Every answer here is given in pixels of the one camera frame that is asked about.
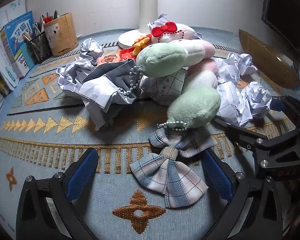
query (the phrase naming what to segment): red bow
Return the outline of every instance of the red bow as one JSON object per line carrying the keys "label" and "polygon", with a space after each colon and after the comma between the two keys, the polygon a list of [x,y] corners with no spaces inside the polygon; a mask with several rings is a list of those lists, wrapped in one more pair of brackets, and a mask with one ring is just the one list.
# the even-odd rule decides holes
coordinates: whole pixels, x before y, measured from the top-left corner
{"label": "red bow", "polygon": [[151,31],[154,37],[160,37],[164,33],[174,33],[177,31],[177,26],[174,22],[167,22],[160,27],[154,27]]}

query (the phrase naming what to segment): blue book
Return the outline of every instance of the blue book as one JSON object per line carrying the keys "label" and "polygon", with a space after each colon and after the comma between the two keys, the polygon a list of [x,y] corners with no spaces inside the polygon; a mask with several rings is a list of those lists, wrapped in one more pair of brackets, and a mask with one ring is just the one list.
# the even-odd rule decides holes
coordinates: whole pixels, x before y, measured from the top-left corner
{"label": "blue book", "polygon": [[10,62],[20,78],[23,78],[29,71],[21,52],[21,46],[25,43],[22,34],[27,33],[32,38],[33,23],[32,11],[30,11],[8,22],[0,31],[1,40]]}

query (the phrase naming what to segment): green plush toy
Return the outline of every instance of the green plush toy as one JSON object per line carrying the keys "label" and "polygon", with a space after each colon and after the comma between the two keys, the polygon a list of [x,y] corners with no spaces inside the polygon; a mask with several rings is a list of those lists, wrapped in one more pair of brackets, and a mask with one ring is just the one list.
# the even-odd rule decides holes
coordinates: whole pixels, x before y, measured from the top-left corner
{"label": "green plush toy", "polygon": [[217,114],[221,98],[212,87],[201,86],[191,89],[176,98],[168,108],[168,120],[163,127],[187,130],[207,124]]}
{"label": "green plush toy", "polygon": [[136,63],[142,65],[142,72],[148,77],[164,77],[184,66],[186,51],[172,43],[156,43],[144,48]]}

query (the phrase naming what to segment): white lamp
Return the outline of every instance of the white lamp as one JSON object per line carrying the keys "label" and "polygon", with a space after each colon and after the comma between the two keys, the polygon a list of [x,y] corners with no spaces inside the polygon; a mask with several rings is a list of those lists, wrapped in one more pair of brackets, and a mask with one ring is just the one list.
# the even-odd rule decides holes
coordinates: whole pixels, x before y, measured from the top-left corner
{"label": "white lamp", "polygon": [[154,22],[157,18],[158,0],[139,0],[139,29],[120,35],[119,46],[123,49],[132,47],[136,39],[150,33],[147,24]]}

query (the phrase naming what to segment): white wall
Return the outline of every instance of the white wall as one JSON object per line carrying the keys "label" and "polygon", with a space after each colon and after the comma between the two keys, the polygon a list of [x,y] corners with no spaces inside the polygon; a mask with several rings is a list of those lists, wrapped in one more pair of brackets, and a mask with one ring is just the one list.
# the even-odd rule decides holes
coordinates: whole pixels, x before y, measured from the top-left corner
{"label": "white wall", "polygon": [[[263,0],[159,0],[159,13],[172,21],[238,32],[282,47],[283,40],[261,21]],[[77,35],[118,28],[138,28],[138,0],[26,0],[36,21],[41,14],[72,12]]]}

